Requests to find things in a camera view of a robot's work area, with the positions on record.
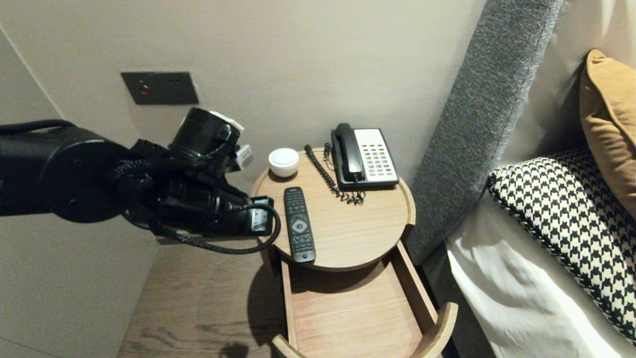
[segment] telephone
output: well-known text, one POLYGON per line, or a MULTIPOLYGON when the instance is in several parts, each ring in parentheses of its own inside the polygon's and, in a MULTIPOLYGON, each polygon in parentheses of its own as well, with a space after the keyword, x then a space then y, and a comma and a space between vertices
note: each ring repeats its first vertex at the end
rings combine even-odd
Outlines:
POLYGON ((341 190, 393 188, 399 177, 379 128, 351 129, 347 123, 331 131, 331 154, 341 190))

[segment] gray upholstered headboard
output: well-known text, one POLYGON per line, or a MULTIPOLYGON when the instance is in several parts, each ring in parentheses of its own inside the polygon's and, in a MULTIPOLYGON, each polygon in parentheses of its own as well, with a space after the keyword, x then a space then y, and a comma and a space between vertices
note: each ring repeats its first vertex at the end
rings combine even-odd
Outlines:
POLYGON ((416 264, 481 197, 520 116, 563 0, 489 0, 411 186, 416 264))

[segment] houndstooth pillow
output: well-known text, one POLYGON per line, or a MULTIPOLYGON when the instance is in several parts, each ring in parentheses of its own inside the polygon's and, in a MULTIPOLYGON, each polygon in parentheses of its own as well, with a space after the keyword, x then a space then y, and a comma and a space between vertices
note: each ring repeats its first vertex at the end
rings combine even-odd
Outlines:
POLYGON ((488 189, 636 347, 636 222, 603 181, 589 149, 496 169, 488 189))

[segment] beige wall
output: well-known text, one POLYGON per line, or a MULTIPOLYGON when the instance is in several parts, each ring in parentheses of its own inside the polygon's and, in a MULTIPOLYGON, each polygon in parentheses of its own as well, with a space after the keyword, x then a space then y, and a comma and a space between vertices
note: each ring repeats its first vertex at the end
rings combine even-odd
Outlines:
POLYGON ((568 2, 501 164, 531 159, 583 140, 577 76, 592 48, 636 68, 636 0, 568 2))
POLYGON ((410 180, 483 0, 7 1, 0 22, 63 114, 167 144, 187 106, 136 106, 120 71, 191 71, 201 106, 246 127, 248 190, 277 147, 321 146, 339 122, 381 127, 410 180))
MULTIPOLYGON (((0 124, 59 117, 0 31, 0 124)), ((136 135, 122 124, 111 130, 136 135)), ((155 254, 122 219, 1 217, 0 357, 115 356, 155 254)))

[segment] orange cushion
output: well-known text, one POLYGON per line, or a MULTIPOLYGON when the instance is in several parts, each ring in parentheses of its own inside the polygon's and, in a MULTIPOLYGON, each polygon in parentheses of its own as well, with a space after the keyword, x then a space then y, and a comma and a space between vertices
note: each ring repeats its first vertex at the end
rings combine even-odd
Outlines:
POLYGON ((592 50, 580 100, 585 138, 603 179, 636 218, 636 71, 592 50))

